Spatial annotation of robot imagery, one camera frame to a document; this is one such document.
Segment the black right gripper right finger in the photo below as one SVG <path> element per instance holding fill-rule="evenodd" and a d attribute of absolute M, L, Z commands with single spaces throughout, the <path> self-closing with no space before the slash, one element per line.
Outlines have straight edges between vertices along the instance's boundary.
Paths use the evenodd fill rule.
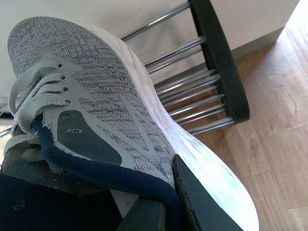
<path fill-rule="evenodd" d="M 177 154 L 173 159 L 176 191 L 190 231 L 239 231 L 240 226 L 215 202 Z"/>

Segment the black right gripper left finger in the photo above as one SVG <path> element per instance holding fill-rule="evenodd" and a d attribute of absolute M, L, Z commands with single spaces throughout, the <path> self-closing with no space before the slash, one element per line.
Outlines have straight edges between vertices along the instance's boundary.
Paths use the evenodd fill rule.
<path fill-rule="evenodd" d="M 139 197 L 120 223 L 121 231 L 165 231 L 166 206 L 159 201 Z"/>

